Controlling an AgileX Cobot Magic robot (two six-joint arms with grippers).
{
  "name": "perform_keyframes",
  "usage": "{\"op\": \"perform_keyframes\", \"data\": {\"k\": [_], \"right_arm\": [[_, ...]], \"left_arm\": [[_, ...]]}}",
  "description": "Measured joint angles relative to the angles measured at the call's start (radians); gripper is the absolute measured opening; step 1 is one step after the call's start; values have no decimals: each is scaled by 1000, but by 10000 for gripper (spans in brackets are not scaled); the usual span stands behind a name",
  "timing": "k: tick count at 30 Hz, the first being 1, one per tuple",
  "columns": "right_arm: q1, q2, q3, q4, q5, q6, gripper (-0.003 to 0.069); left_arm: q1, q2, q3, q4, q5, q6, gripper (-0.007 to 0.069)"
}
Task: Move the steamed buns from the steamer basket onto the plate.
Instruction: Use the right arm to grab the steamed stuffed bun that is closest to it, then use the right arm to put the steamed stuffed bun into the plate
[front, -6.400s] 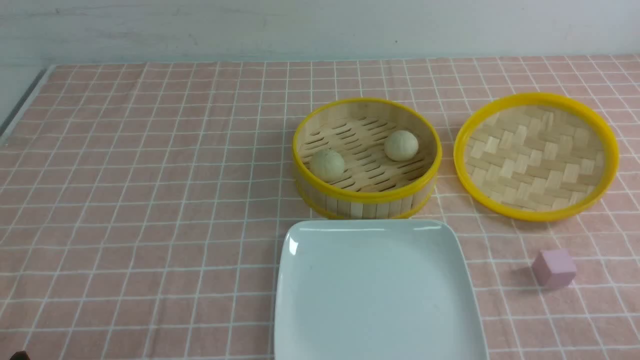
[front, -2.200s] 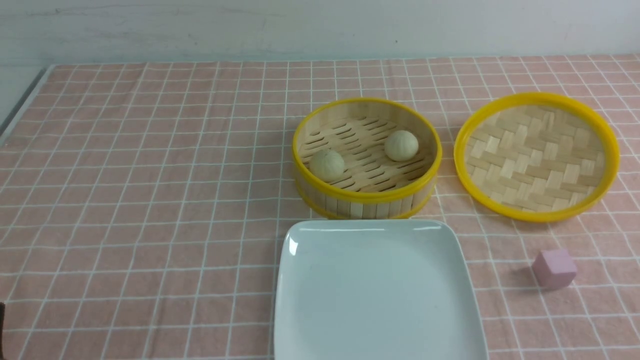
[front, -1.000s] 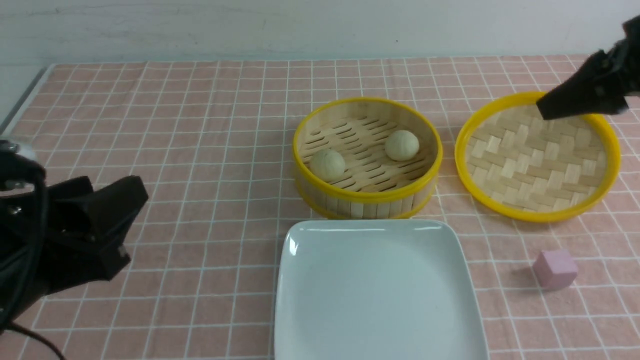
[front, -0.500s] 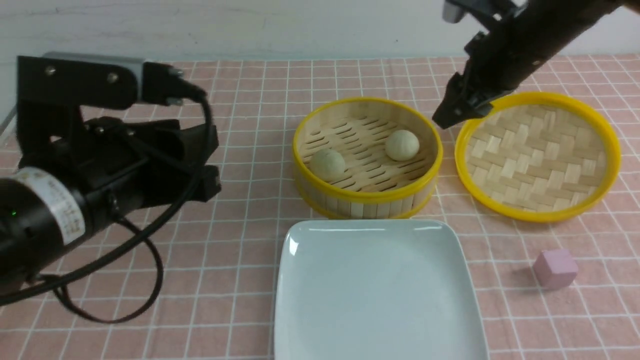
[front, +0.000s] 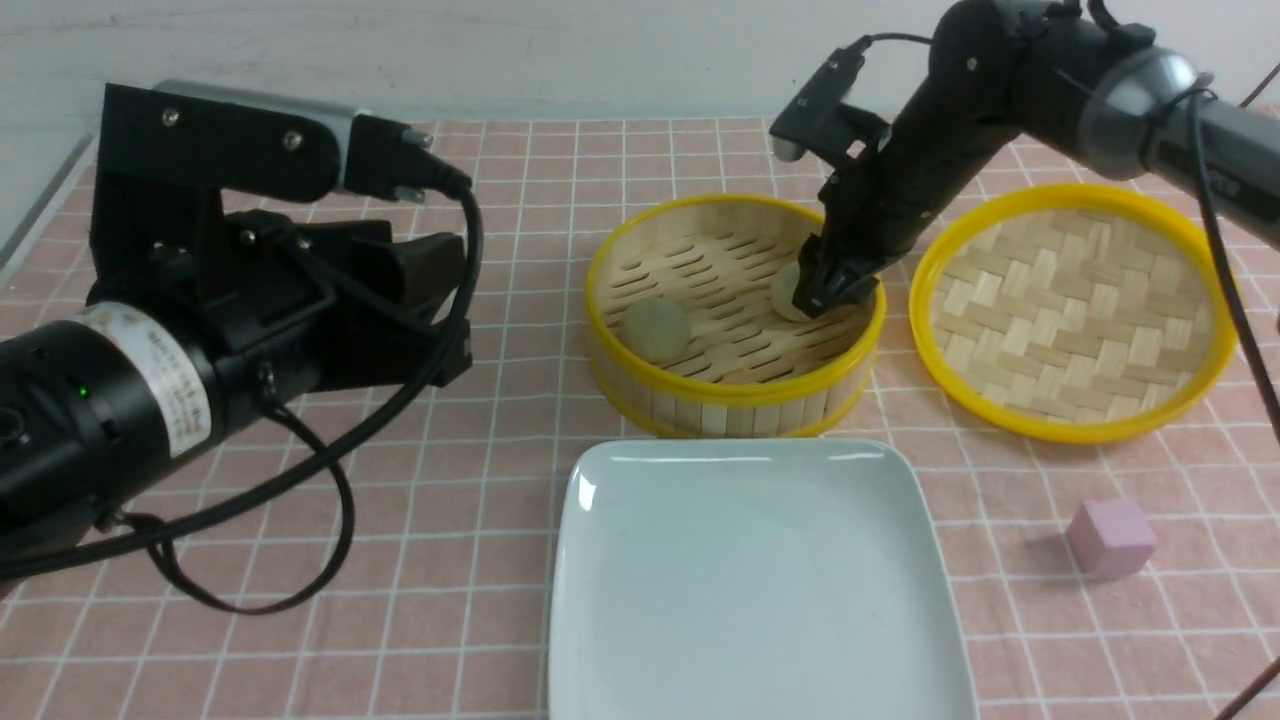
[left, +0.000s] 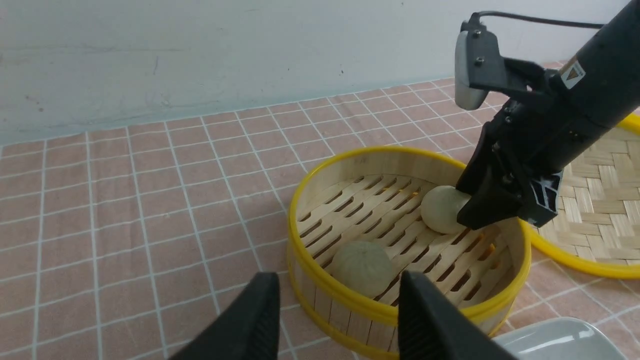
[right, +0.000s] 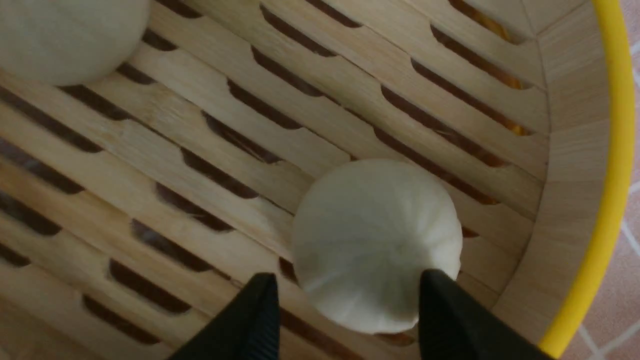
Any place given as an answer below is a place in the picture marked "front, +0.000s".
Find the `black gripper viewer left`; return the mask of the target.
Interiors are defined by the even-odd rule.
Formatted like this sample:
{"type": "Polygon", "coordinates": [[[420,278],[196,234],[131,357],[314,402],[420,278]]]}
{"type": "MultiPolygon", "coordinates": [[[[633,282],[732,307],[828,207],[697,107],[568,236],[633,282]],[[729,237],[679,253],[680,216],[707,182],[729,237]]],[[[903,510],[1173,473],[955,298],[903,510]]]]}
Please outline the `black gripper viewer left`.
{"type": "Polygon", "coordinates": [[[87,395],[211,401],[407,386],[471,368],[476,220],[392,237],[384,220],[298,224],[262,210],[96,211],[87,395]]]}

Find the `black gripper viewer right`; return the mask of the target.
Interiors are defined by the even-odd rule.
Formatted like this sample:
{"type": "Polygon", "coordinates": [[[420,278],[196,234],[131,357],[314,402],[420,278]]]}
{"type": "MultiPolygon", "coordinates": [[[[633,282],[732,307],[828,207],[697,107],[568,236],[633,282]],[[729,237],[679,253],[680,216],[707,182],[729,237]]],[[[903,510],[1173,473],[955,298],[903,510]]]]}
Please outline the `black gripper viewer right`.
{"type": "Polygon", "coordinates": [[[792,305],[817,319],[869,301],[878,273],[1010,140],[1011,126],[978,94],[923,81],[884,137],[819,192],[826,220],[800,247],[792,305]]]}

